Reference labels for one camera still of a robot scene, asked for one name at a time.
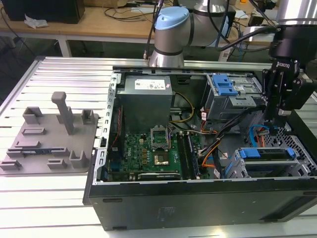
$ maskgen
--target wooden desk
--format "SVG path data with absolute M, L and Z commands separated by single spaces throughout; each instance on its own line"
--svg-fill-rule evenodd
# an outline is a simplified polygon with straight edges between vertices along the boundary
M 238 9 L 251 13 L 253 7 L 250 3 L 236 3 Z M 117 14 L 116 17 L 129 17 L 140 15 L 138 12 L 126 12 Z M 112 19 L 104 15 L 101 7 L 86 7 L 86 11 L 78 24 L 64 24 L 49 22 L 48 27 L 33 29 L 22 21 L 10 21 L 8 16 L 4 16 L 11 28 L 22 38 L 56 39 L 59 42 L 62 55 L 71 57 L 68 40 L 81 41 L 101 41 L 101 42 L 129 42 L 146 43 L 151 28 L 151 23 L 147 20 L 123 22 Z M 240 22 L 246 25 L 247 20 Z M 14 37 L 15 35 L 8 29 L 3 19 L 0 17 L 0 36 Z M 236 40 L 238 33 L 232 30 L 229 40 Z

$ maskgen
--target paper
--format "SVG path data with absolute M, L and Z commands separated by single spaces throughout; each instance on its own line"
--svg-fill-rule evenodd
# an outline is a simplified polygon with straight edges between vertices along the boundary
M 49 26 L 46 20 L 35 20 L 31 17 L 28 17 L 27 15 L 25 15 L 24 23 L 27 24 L 29 27 L 32 27 L 33 29 L 36 29 L 37 27 Z
M 277 10 L 276 10 L 276 9 L 266 10 L 266 11 L 265 11 L 265 14 L 267 15 L 267 17 L 268 17 L 270 20 L 275 20 L 275 19 L 276 19 L 276 16 L 277 16 Z
M 246 18 L 249 18 L 249 17 L 248 17 L 248 15 L 247 15 L 244 11 L 242 11 L 242 10 L 237 10 L 237 11 L 236 11 L 235 18 L 246 19 Z

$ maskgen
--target small chip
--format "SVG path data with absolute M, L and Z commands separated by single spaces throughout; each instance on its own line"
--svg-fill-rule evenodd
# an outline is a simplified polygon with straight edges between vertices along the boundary
M 155 152 L 154 154 L 154 165 L 169 165 L 168 153 L 166 152 Z

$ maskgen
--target white table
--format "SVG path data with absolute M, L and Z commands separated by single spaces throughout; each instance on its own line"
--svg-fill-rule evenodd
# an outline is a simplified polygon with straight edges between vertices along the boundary
M 6 149 L 11 146 L 23 124 L 22 113 L 27 106 L 38 106 L 43 113 L 58 112 L 56 105 L 51 102 L 54 91 L 67 93 L 67 104 L 74 113 L 92 108 L 102 119 L 113 65 L 146 65 L 146 62 L 141 59 L 88 58 L 46 58 L 35 61 L 0 107 L 0 158 L 4 158 Z M 269 66 L 202 61 L 187 61 L 185 65 L 207 68 L 225 65 L 230 69 L 242 66 L 263 69 Z M 314 113 L 310 110 L 315 110 L 317 103 L 310 99 L 307 107 L 309 109 L 304 110 L 305 115 Z M 82 204 L 85 183 L 86 174 L 0 177 L 0 238 L 317 237 L 317 207 L 287 223 L 106 233 L 93 208 Z

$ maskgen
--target yellow wire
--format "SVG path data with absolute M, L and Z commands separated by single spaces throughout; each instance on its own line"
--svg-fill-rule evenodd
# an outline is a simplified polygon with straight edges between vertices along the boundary
M 182 96 L 190 104 L 190 107 L 192 108 L 192 113 L 190 113 L 189 117 L 186 118 L 186 119 L 183 119 L 183 120 L 171 120 L 170 122 L 175 122 L 175 123 L 186 122 L 186 121 L 190 120 L 194 116 L 195 108 L 194 108 L 193 104 L 183 94 L 181 94 L 179 92 L 175 92 L 175 94 L 178 94 L 178 95 Z

